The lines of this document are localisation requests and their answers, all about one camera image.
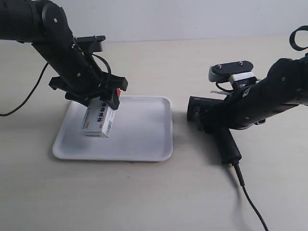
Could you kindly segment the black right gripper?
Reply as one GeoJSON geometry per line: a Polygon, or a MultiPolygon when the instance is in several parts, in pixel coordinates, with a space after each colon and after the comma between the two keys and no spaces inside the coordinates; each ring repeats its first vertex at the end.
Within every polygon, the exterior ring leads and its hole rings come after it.
{"type": "Polygon", "coordinates": [[[234,90],[223,101],[194,108],[194,121],[199,131],[204,127],[227,127],[244,130],[265,123],[265,87],[244,86],[234,90]]]}

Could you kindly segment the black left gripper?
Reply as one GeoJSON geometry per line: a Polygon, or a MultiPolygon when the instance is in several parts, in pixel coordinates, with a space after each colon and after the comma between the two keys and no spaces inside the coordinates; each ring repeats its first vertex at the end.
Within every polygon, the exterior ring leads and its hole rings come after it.
{"type": "Polygon", "coordinates": [[[108,104],[113,110],[117,110],[120,105],[120,90],[126,91],[128,81],[125,77],[111,75],[107,81],[98,83],[90,77],[80,80],[76,77],[69,83],[61,76],[52,77],[49,86],[53,90],[62,90],[65,92],[65,98],[77,102],[83,106],[88,106],[94,98],[108,104]]]}

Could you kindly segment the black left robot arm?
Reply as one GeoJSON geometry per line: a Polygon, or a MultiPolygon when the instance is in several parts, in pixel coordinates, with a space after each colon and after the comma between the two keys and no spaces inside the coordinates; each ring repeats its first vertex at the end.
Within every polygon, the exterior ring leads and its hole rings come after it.
{"type": "Polygon", "coordinates": [[[58,74],[49,86],[65,92],[65,98],[88,106],[98,98],[112,109],[126,91],[125,77],[112,74],[108,62],[98,56],[105,36],[75,37],[64,9],[51,0],[2,0],[0,38],[30,43],[58,74]]]}

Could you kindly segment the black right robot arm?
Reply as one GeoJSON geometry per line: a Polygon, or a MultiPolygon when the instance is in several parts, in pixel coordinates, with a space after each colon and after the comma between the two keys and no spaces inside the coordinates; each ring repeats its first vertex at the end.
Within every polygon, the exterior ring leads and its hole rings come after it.
{"type": "Polygon", "coordinates": [[[259,121],[308,103],[308,59],[279,59],[258,83],[243,87],[223,102],[204,109],[205,127],[246,129],[259,121]]]}

